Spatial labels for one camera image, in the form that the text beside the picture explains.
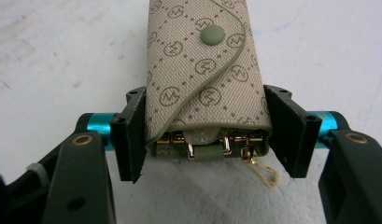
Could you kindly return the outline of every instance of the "white table surface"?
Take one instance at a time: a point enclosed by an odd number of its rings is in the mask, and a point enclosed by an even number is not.
[[[382,145],[382,1],[248,0],[265,84],[306,110],[335,110]],[[86,112],[119,112],[144,86],[149,1],[0,0],[0,174],[7,183]],[[318,179],[265,187],[240,160],[146,160],[135,184],[107,153],[118,223],[324,223]]]

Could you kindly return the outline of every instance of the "logo print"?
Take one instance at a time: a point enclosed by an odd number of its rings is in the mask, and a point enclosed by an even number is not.
[[[156,1],[153,3],[153,5],[150,7],[150,14],[155,13],[159,8],[162,6],[162,1]]]
[[[234,8],[234,2],[232,0],[221,0],[220,1],[225,7]]]
[[[200,92],[199,101],[205,106],[217,105],[220,102],[220,97],[220,92],[217,89],[209,87]]]
[[[258,66],[257,56],[251,55],[251,61],[255,66]]]
[[[148,38],[148,48],[153,44],[153,42],[155,42],[156,37],[158,37],[158,33],[153,32],[152,34],[150,34]]]
[[[182,119],[174,119],[173,123],[171,123],[172,126],[181,126],[181,125],[186,125],[184,120]]]
[[[249,33],[249,35],[251,35],[252,36],[252,30],[251,30],[251,27],[248,25],[248,23],[244,23],[244,29],[246,30],[246,31],[248,31],[248,33]]]
[[[231,68],[232,77],[240,82],[245,82],[248,80],[248,72],[246,69],[240,65],[234,65]]]
[[[229,38],[226,40],[226,44],[233,49],[240,48],[244,41],[244,35],[242,34],[235,34],[229,36]]]
[[[196,30],[202,31],[206,26],[214,25],[214,22],[209,18],[201,18],[199,21],[195,23]]]
[[[150,71],[148,71],[147,72],[147,85],[149,85],[151,79],[152,79],[152,73]]]
[[[166,47],[164,47],[164,54],[167,56],[176,56],[182,51],[182,44],[178,41],[172,43],[168,43]]]
[[[178,18],[178,17],[182,16],[182,14],[184,14],[184,11],[185,11],[184,7],[182,7],[182,6],[172,7],[168,11],[168,17],[171,19]]]
[[[161,105],[169,106],[175,104],[179,99],[179,89],[177,87],[168,87],[164,89],[159,97]]]
[[[194,67],[196,72],[200,75],[205,75],[205,73],[211,73],[217,64],[211,59],[203,59]]]
[[[262,104],[262,107],[264,109],[264,111],[269,114],[269,109],[267,107],[267,102],[266,102],[266,98],[265,97],[262,97],[261,98],[261,104]]]
[[[242,2],[241,4],[243,4],[243,6],[244,6],[246,9],[248,9],[246,0],[243,0],[243,2]]]
[[[240,119],[237,120],[237,123],[244,123],[244,124],[250,123],[250,124],[255,124],[255,121],[252,120],[252,119],[249,118],[249,117],[246,117],[246,118],[241,117]]]

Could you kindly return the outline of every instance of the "monogram pattern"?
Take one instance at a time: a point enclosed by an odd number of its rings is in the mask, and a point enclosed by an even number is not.
[[[225,37],[208,46],[200,33],[213,24]],[[148,143],[205,123],[270,131],[249,25],[245,0],[150,0]]]
[[[199,101],[202,105],[211,106],[217,105],[220,102],[221,94],[219,90],[209,87],[204,89],[199,94]]]
[[[200,75],[211,73],[216,68],[217,63],[212,59],[203,59],[195,66],[195,71]]]

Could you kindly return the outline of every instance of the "snap button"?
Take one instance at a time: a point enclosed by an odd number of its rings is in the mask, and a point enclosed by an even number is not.
[[[224,37],[225,31],[218,25],[206,26],[205,29],[203,29],[200,33],[202,42],[210,46],[219,44],[222,42]]]

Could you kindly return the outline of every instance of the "green leather trim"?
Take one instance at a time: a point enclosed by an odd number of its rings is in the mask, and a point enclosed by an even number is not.
[[[151,154],[162,159],[186,159],[188,158],[188,145],[155,145],[151,150]]]
[[[223,150],[220,145],[193,146],[195,161],[223,160]]]

